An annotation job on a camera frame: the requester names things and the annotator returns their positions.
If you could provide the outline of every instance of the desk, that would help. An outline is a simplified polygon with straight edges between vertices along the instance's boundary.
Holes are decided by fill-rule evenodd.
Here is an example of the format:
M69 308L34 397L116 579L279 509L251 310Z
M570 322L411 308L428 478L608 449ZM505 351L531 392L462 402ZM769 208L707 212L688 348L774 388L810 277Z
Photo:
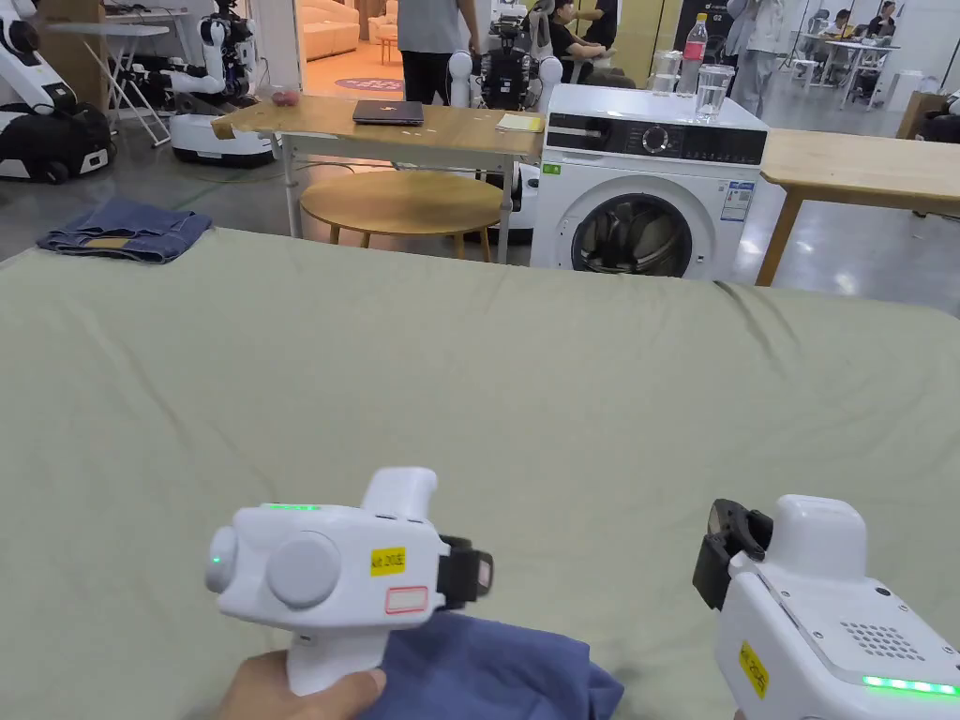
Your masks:
M840 100L840 109L843 109L847 106L847 99L850 97L850 92L853 89L853 84L856 83L856 76L860 74L861 70L874 68L874 65L865 65L863 64L864 56L868 53L879 53L880 56L885 56L887 53L892 53L894 50L899 50L898 45L864 45L862 42L850 42L849 40L827 40L827 45L830 46L830 60L831 62L835 54L835 48L846 48L847 50L853 50L853 61L851 62L850 73L847 76L847 80L844 83L844 92L843 98ZM876 67L879 67L879 59L877 59ZM874 106L874 96L876 95L876 88L879 87L879 83L874 86L874 92L870 96L870 103L867 108L872 108Z
M127 87L127 79L126 77L122 77L122 75L125 73L130 72L130 69L133 66L133 57L136 55L136 46L140 41L140 38L166 35L168 32L170 32L168 28L151 28L146 25L109 25L106 23L97 22L62 22L49 25L47 27L49 30L52 30L56 33L73 33L75 35L91 35L98 37L119 37L121 39L121 43L120 47L116 51L109 47L108 43L108 50L110 55L113 57L112 71L108 65L105 65L104 62L100 60L100 55L94 52L93 48L90 47L90 44L84 40L84 47L86 48L86 51L94 58L94 60L96 60L97 65L104 73L104 77L107 78L107 82L110 86L108 104L110 102L113 103L113 113L110 116L110 131L111 133L116 133L114 127L116 126L116 121L120 115L120 101L122 100L127 103L128 108L133 110L133 112L136 114L136 119L140 121L140 125L143 126L143 129L147 131L147 134L154 140L155 148L170 142L170 131L167 130L167 126L163 124L162 120L160 120L153 106L147 102L147 99L143 96L143 93L140 92L140 88L136 86L136 83L130 83L130 87L133 88L133 91L136 93L137 97L140 98L140 102L143 103L143 107L148 111L149 115L153 117L154 125L156 128L158 128L159 133L154 132L154 129L151 128L150 124L147 123L146 119L144 119L144 117L140 114L140 108L137 108L127 96L127 93L125 92L125 88Z
M761 175L786 190L786 200L756 284L773 282L804 200L955 214L960 212L957 167L956 145L839 132L770 131Z
M177 30L177 39L180 41L180 48L183 50L183 59L193 64L193 54L190 52L190 43L187 42L186 28L183 25L183 19L190 14L187 8L170 9L166 8L147 8L133 12L120 12L118 14L105 13L104 21L111 23L129 23L133 25L142 25L152 22L173 23Z
M355 107L355 100L304 95L295 108L261 103L219 117L213 121L213 131L222 140L233 138L233 131L259 132L272 138L274 152L283 160L287 212L294 237L303 236L299 198L294 192L298 185L293 177L296 153L501 172L508 181L503 183L497 261L506 263L513 209L509 178L516 162L524 158L536 162L540 157L542 133L498 130L496 124L503 110L436 105L424 106L420 128L357 125L353 122ZM282 148L277 146L278 135Z

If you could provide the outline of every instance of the round wooden stool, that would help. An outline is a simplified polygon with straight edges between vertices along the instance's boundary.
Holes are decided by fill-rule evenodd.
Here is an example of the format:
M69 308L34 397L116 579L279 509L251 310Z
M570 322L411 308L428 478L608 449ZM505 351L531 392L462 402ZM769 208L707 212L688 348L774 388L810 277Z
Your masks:
M464 233L480 232L483 259L490 262L487 227L500 222L503 192L480 180L426 170L357 173L307 188L300 206L330 225L330 242L340 228L371 235L453 235L464 257Z

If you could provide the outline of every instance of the gray shirt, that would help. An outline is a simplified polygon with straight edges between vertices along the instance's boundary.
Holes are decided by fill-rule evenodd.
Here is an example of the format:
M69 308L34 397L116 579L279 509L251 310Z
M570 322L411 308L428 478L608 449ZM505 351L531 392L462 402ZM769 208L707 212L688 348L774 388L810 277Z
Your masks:
M464 49L457 0L400 0L396 47L417 53L455 53Z

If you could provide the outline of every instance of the control panel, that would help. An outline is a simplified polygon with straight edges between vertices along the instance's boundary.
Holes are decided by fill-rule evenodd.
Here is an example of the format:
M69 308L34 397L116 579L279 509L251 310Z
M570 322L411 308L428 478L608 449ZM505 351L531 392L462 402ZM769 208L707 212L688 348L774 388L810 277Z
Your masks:
M710 125L678 125L556 113L546 145L632 156L759 165L767 133Z

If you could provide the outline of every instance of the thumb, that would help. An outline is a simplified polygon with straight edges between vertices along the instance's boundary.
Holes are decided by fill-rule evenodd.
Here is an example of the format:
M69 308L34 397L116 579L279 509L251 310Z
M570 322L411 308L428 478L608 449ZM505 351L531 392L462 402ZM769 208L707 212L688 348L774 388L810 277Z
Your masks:
M295 720L353 720L377 701L387 684L383 670L353 673L323 692L303 698L303 710Z

